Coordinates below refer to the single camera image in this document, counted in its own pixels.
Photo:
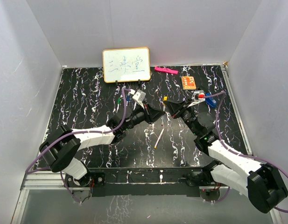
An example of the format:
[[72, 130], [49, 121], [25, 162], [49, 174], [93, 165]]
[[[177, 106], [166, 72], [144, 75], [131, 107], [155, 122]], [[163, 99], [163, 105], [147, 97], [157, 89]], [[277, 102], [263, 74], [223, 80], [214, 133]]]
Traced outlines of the purple white pen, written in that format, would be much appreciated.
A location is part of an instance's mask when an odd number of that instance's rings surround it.
[[165, 117], [165, 105], [163, 105], [163, 115], [162, 115], [161, 126], [164, 126], [164, 117]]

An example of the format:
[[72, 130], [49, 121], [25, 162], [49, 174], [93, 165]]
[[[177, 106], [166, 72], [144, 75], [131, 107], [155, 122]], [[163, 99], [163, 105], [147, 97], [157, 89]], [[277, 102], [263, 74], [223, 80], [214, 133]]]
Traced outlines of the orange white pen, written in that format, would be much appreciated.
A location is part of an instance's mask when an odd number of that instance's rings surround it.
[[157, 146], [158, 146], [158, 144], [159, 144], [159, 141], [160, 141], [160, 139], [161, 139], [161, 137], [162, 137], [162, 135], [163, 135], [163, 132], [164, 132], [164, 128], [161, 130], [161, 132], [160, 132], [160, 134], [159, 134], [159, 136], [158, 136], [158, 138], [157, 138], [157, 141], [156, 141], [156, 143], [155, 143], [154, 149], [157, 148]]

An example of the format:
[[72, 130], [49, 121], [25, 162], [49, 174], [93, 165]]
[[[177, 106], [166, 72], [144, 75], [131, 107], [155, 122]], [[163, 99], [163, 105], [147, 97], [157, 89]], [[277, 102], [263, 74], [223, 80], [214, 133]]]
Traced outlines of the green white pen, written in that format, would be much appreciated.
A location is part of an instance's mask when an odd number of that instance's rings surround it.
[[116, 112], [118, 112], [118, 110], [119, 110], [120, 102], [121, 102], [121, 100], [120, 100], [120, 98], [119, 98], [118, 101], [117, 101], [117, 110], [116, 110]]

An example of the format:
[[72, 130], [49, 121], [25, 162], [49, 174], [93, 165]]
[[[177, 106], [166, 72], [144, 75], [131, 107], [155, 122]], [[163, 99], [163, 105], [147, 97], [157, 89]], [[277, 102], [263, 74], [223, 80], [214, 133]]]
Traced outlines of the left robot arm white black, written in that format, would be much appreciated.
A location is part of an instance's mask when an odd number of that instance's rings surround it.
[[68, 126], [60, 126], [39, 147], [42, 153], [51, 147], [43, 158], [53, 173], [64, 172], [80, 185], [86, 186], [90, 183], [91, 175], [89, 169], [80, 160], [75, 158], [77, 151], [97, 146], [111, 145], [126, 137], [126, 131], [145, 121], [148, 124], [156, 122], [165, 112], [161, 109], [144, 104], [137, 105], [135, 110], [126, 109], [126, 116], [122, 125], [124, 111], [118, 112], [101, 126], [89, 129], [70, 129]]

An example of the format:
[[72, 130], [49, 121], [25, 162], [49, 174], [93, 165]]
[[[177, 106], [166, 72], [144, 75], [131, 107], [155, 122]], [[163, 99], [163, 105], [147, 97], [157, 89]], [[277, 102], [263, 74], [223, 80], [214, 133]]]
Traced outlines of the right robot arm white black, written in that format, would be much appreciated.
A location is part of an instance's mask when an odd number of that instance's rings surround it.
[[197, 101], [164, 102], [172, 118], [181, 118], [196, 136], [196, 147], [215, 159], [203, 172], [208, 185], [225, 184], [245, 195], [260, 212], [268, 213], [288, 197], [288, 189], [279, 170], [270, 163], [247, 158], [219, 139], [214, 117], [208, 112], [196, 114], [193, 106]]

